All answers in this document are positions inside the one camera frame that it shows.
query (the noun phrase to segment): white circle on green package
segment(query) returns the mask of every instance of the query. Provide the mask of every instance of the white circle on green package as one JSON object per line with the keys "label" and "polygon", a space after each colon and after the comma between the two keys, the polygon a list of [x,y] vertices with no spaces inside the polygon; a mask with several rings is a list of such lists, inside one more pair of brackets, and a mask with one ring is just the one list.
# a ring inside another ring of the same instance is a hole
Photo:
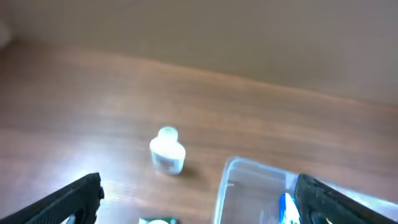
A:
{"label": "white circle on green package", "polygon": [[168,223],[163,220],[154,220],[149,222],[148,224],[168,224]]}

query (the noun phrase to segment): transparent storage box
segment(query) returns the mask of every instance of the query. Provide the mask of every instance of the transparent storage box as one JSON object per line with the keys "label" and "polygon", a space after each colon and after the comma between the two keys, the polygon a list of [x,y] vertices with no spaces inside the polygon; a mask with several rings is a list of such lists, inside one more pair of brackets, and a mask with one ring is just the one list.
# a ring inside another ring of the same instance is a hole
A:
{"label": "transparent storage box", "polygon": [[[227,161],[213,224],[278,224],[279,197],[294,195],[297,174],[239,157]],[[357,202],[397,221],[398,205],[324,182]]]}

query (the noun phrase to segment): wall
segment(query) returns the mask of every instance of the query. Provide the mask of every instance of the wall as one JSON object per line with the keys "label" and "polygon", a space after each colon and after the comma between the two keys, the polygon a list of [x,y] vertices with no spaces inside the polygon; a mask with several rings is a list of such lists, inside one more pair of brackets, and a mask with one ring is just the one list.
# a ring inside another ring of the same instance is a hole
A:
{"label": "wall", "polygon": [[396,0],[3,0],[19,37],[398,104]]}

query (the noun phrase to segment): bottle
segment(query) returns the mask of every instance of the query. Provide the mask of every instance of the bottle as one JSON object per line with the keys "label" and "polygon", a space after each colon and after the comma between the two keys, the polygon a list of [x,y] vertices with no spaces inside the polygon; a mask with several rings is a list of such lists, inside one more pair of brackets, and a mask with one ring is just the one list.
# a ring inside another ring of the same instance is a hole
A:
{"label": "bottle", "polygon": [[178,131],[171,126],[160,129],[149,144],[155,168],[165,174],[181,173],[185,160],[185,149],[178,142]]}

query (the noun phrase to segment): white bottle cap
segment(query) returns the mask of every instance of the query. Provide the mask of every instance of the white bottle cap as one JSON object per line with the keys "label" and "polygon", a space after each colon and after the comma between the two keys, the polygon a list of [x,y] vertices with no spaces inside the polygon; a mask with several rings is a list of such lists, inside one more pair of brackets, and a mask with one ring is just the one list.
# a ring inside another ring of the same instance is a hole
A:
{"label": "white bottle cap", "polygon": [[166,174],[179,174],[185,160],[185,149],[178,142],[178,132],[174,127],[160,129],[156,138],[149,144],[152,162],[156,169]]}

